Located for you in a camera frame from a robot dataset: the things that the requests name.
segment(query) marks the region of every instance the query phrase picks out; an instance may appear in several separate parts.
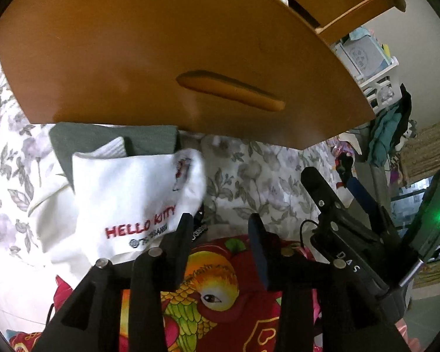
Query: parrot eye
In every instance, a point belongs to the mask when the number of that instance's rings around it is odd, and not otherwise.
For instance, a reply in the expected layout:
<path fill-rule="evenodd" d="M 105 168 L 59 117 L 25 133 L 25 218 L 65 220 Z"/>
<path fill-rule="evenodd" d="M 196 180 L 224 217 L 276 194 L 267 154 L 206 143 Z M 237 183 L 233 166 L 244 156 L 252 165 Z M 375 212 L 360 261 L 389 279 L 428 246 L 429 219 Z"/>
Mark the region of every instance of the parrot eye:
<path fill-rule="evenodd" d="M 204 295 L 202 298 L 207 303 L 221 303 L 221 300 L 218 299 L 215 295 L 207 294 L 207 295 Z"/>

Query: drawer handle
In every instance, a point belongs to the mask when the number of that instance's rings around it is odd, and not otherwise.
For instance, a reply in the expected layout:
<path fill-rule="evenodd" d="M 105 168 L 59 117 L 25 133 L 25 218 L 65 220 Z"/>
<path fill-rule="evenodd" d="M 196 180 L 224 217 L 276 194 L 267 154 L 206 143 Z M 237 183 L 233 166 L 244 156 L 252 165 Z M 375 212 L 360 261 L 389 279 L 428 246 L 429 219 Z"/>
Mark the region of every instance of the drawer handle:
<path fill-rule="evenodd" d="M 264 111 L 276 112 L 285 108 L 285 102 L 274 95 L 215 72 L 189 71 L 179 75 L 176 81 L 187 89 L 234 100 Z"/>

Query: hello kitty sock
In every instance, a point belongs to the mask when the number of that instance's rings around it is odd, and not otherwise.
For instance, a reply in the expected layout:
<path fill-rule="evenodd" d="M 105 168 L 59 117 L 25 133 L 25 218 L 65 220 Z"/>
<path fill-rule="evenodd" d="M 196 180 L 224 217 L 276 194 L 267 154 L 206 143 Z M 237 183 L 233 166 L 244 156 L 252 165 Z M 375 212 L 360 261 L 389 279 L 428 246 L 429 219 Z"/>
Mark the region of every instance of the hello kitty sock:
<path fill-rule="evenodd" d="M 92 264 L 103 257 L 113 263 L 132 260 L 157 246 L 163 234 L 176 230 L 183 213 L 197 212 L 205 194 L 199 151 L 121 157 L 116 140 L 102 152 L 114 158 L 72 157 L 79 207 L 75 235 Z"/>

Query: floral bedsheet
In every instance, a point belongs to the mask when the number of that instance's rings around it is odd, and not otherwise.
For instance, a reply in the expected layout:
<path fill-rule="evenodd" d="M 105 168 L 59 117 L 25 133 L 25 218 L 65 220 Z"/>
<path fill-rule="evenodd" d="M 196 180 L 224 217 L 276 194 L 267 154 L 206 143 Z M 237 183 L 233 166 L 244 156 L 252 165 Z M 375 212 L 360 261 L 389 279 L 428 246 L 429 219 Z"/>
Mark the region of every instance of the floral bedsheet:
<path fill-rule="evenodd" d="M 39 242 L 27 210 L 34 192 L 57 162 L 48 131 L 32 125 L 17 103 L 0 64 L 0 249 L 31 265 L 42 265 Z M 325 143 L 304 151 L 220 136 L 183 133 L 205 158 L 205 219 L 244 225 L 257 212 L 283 238 L 297 234 L 318 209 L 300 184 L 300 171 L 313 165 L 336 186 L 334 158 Z"/>

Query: white folded cloth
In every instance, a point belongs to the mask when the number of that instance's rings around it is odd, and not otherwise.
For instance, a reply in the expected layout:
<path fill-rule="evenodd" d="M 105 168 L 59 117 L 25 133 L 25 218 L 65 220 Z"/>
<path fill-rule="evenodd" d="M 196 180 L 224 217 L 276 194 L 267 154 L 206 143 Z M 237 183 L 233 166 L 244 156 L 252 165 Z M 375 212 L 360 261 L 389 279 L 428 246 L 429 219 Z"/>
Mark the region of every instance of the white folded cloth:
<path fill-rule="evenodd" d="M 117 138 L 107 146 L 121 143 Z M 72 165 L 76 235 L 92 264 L 98 258 L 133 259 L 156 238 L 175 231 L 183 213 L 195 215 L 205 194 L 197 150 L 111 159 L 104 153 L 101 158 L 75 153 Z"/>
<path fill-rule="evenodd" d="M 31 229 L 49 263 L 75 287 L 98 258 L 136 258 L 194 215 L 206 183 L 200 152 L 127 157 L 123 138 L 72 159 L 75 192 L 55 165 L 29 205 Z"/>

